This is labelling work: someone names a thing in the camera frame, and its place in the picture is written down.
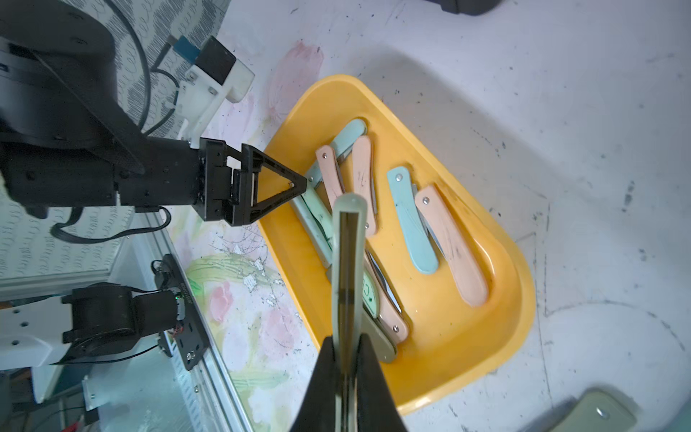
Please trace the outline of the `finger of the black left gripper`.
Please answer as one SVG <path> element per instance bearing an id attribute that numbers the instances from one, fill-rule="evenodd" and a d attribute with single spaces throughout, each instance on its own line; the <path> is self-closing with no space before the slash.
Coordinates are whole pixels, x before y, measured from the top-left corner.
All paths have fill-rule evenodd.
<path id="1" fill-rule="evenodd" d="M 231 175 L 231 226 L 251 225 L 307 189 L 303 175 L 253 146 L 230 149 L 230 157 L 239 162 Z"/>

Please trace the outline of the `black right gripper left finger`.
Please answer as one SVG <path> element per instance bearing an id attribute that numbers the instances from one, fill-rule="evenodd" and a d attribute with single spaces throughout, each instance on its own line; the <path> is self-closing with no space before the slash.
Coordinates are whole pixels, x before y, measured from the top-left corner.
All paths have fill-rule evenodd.
<path id="1" fill-rule="evenodd" d="M 323 340 L 300 410 L 291 431 L 339 431 L 337 397 L 340 396 L 341 371 L 333 338 Z"/>

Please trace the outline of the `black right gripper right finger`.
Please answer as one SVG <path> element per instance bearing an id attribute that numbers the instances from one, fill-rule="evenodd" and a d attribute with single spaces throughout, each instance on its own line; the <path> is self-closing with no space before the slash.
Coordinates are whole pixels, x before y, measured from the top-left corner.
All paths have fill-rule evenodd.
<path id="1" fill-rule="evenodd" d="M 406 432 L 369 336 L 360 337 L 356 358 L 358 431 Z"/>

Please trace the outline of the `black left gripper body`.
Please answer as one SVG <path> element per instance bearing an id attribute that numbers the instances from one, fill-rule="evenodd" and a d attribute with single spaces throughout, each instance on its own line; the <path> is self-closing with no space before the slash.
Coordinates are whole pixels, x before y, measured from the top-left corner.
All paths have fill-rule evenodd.
<path id="1" fill-rule="evenodd" d="M 140 142 L 142 174 L 111 160 L 121 145 L 101 131 L 85 140 L 51 140 L 4 132 L 1 174 L 8 196 L 31 216 L 44 219 L 51 208 L 121 204 L 153 211 L 192 205 L 214 221 L 230 198 L 228 158 L 238 150 L 222 140 L 203 139 L 199 149 L 181 140 L 147 137 Z"/>

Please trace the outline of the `yellow plastic storage tray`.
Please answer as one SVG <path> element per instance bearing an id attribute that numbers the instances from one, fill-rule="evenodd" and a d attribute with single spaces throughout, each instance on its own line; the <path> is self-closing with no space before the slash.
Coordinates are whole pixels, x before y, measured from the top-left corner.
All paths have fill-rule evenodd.
<path id="1" fill-rule="evenodd" d="M 326 77 L 295 104 L 267 154 L 295 169 L 313 162 L 318 145 L 355 118 L 374 136 L 379 231 L 374 256 L 401 300 L 412 331 L 383 373 L 402 414 L 457 392 L 499 368 L 522 347 L 534 323 L 531 270 L 518 245 L 424 144 L 359 79 Z M 386 173 L 404 165 L 420 185 L 439 192 L 480 265 L 489 289 L 484 306 L 467 305 L 441 263 L 433 275 L 416 268 L 404 245 Z"/>

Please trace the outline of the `mint folding knife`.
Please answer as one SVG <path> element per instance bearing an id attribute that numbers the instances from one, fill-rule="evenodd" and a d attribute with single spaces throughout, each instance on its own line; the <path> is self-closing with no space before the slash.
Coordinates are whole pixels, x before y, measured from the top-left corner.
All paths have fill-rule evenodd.
<path id="1" fill-rule="evenodd" d="M 394 167 L 387 172 L 387 180 L 408 256 L 419 273 L 433 275 L 439 262 L 417 211 L 410 171 L 405 166 Z"/>

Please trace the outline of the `sage green fruit knife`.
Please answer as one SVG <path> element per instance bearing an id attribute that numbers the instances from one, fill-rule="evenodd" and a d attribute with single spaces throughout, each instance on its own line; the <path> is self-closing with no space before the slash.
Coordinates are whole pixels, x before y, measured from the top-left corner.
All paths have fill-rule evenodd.
<path id="1" fill-rule="evenodd" d="M 585 393 L 547 431 L 631 431 L 637 418 L 616 397 L 602 390 Z"/>

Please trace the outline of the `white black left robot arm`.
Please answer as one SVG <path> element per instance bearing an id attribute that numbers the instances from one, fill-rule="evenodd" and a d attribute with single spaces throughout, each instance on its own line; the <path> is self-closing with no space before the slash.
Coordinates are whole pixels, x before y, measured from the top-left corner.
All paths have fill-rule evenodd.
<path id="1" fill-rule="evenodd" d="M 1 175 L 8 196 L 44 219 L 123 205 L 190 205 L 205 221 L 246 226 L 303 194 L 304 176 L 250 145 L 203 135 L 221 103 L 248 93 L 253 73 L 208 39 L 179 82 L 179 140 L 155 137 L 117 102 L 115 41 L 61 1 L 1 5 Z"/>

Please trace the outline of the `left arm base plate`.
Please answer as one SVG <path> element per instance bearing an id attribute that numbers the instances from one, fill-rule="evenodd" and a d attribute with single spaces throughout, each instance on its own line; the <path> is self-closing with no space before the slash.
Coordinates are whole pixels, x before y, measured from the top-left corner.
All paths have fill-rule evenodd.
<path id="1" fill-rule="evenodd" d="M 173 339 L 187 371 L 192 371 L 210 348 L 211 342 L 203 325 L 202 315 L 194 301 L 190 284 L 172 254 L 151 263 L 158 290 L 175 298 L 176 325 L 172 327 Z"/>

